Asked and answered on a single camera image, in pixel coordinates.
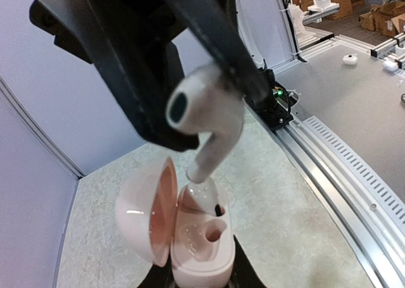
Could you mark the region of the aluminium front rail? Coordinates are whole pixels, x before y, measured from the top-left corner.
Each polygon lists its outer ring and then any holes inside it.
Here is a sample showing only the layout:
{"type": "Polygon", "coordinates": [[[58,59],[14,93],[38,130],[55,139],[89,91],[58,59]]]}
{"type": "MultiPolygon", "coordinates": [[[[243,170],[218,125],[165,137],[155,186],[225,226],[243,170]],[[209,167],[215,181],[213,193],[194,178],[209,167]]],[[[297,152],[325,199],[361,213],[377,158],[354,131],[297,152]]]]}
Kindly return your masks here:
{"type": "Polygon", "coordinates": [[[317,117],[272,131],[354,251],[374,287],[404,287],[404,203],[317,117]]]}

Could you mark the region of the white object on side table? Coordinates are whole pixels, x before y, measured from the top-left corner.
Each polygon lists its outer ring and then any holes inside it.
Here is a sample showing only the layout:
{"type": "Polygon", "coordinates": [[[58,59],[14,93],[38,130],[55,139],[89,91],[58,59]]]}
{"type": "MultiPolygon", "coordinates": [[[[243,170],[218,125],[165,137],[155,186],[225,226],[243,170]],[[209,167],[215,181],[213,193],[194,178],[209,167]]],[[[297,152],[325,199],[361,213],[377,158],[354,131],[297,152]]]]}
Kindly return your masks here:
{"type": "Polygon", "coordinates": [[[358,62],[357,54],[347,54],[342,58],[342,62],[345,65],[355,66],[358,62]]]}

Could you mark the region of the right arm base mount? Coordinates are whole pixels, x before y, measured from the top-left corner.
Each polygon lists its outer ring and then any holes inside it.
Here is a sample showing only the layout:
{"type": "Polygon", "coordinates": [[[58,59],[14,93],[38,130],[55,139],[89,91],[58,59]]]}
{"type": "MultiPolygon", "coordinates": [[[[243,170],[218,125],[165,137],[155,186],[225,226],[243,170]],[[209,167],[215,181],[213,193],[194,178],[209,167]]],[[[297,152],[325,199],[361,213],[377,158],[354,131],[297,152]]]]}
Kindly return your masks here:
{"type": "Polygon", "coordinates": [[[263,67],[259,68],[259,73],[268,84],[269,96],[260,102],[254,102],[246,96],[245,101],[271,131],[276,131],[293,120],[292,107],[298,103],[299,94],[279,84],[265,60],[263,67]]]}

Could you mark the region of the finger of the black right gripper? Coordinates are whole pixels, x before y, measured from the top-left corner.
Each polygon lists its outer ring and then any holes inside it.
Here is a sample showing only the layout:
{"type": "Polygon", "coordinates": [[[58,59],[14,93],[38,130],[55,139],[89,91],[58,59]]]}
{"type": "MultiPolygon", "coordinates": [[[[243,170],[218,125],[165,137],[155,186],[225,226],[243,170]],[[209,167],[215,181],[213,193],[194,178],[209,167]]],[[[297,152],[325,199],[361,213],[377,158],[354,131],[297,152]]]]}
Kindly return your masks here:
{"type": "Polygon", "coordinates": [[[238,91],[255,102],[269,96],[266,82],[217,0],[165,0],[165,3],[215,59],[238,91]]]}
{"type": "Polygon", "coordinates": [[[184,73],[170,31],[183,27],[164,0],[86,0],[102,34],[90,58],[141,138],[183,152],[197,149],[196,135],[171,128],[165,118],[170,94],[184,73]]]}

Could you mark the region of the cardboard boxes pile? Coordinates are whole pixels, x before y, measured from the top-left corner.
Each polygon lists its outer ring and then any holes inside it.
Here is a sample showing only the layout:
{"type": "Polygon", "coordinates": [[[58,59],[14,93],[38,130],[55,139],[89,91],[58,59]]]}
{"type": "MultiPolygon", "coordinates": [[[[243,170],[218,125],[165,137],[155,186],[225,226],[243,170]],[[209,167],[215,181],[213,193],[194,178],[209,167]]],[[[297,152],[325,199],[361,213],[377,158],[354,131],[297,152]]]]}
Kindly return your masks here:
{"type": "Polygon", "coordinates": [[[337,20],[327,20],[326,18],[319,24],[313,23],[314,28],[332,32],[335,35],[345,35],[369,44],[378,44],[388,39],[380,31],[371,31],[361,28],[359,16],[371,11],[375,5],[383,4],[383,0],[365,0],[364,3],[354,5],[352,14],[337,20]]]}

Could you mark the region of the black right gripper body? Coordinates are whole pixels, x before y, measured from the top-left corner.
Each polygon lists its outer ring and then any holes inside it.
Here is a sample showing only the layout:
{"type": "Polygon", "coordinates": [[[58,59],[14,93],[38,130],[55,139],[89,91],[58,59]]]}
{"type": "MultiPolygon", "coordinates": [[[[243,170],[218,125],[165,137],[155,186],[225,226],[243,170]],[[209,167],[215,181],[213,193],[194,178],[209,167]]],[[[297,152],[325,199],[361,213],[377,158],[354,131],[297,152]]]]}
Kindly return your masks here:
{"type": "Polygon", "coordinates": [[[121,58],[166,66],[184,30],[220,66],[240,65],[234,0],[34,0],[28,16],[56,46],[96,66],[121,58]]]}

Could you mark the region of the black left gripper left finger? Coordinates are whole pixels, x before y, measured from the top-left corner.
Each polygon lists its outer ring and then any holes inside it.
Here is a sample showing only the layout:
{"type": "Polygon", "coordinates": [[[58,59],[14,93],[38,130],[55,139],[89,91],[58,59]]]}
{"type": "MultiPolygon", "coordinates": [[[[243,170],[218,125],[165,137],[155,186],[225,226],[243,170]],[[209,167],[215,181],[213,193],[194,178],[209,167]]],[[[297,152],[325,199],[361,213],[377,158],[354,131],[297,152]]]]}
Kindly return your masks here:
{"type": "Polygon", "coordinates": [[[167,263],[164,267],[153,265],[148,271],[144,280],[137,288],[175,288],[176,283],[173,278],[171,264],[167,263]]]}

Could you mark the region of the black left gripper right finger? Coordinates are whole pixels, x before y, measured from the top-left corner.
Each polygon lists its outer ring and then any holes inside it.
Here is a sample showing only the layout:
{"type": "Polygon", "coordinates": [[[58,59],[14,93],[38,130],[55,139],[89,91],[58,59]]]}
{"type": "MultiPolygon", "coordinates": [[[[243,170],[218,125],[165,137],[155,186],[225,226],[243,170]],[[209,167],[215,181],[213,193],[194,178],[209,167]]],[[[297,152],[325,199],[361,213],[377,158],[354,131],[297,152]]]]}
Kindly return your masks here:
{"type": "Polygon", "coordinates": [[[235,259],[232,270],[232,287],[238,288],[266,288],[258,277],[240,242],[234,235],[235,259]]]}

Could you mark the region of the right aluminium corner post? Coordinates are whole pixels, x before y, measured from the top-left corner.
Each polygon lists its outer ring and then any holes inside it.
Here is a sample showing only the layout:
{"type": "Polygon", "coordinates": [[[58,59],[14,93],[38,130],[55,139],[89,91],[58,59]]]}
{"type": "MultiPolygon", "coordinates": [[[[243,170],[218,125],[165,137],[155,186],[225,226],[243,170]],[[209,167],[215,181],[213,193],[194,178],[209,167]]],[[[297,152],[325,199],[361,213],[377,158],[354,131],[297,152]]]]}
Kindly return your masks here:
{"type": "Polygon", "coordinates": [[[78,179],[85,177],[85,173],[56,145],[56,143],[42,130],[24,105],[15,96],[8,84],[1,77],[1,95],[19,116],[20,120],[39,141],[39,143],[73,176],[78,179]]]}

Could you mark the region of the white round case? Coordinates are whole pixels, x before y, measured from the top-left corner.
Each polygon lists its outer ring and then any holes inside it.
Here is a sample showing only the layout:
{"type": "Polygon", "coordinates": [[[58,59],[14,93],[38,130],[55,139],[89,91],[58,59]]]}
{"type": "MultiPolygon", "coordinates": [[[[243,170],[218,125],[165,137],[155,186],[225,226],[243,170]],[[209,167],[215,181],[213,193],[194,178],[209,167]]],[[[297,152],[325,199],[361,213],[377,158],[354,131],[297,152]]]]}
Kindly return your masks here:
{"type": "Polygon", "coordinates": [[[137,169],[119,191],[116,224],[136,253],[169,266],[179,287],[225,287],[235,260],[228,195],[217,185],[222,216],[184,206],[175,165],[164,156],[137,169]]]}

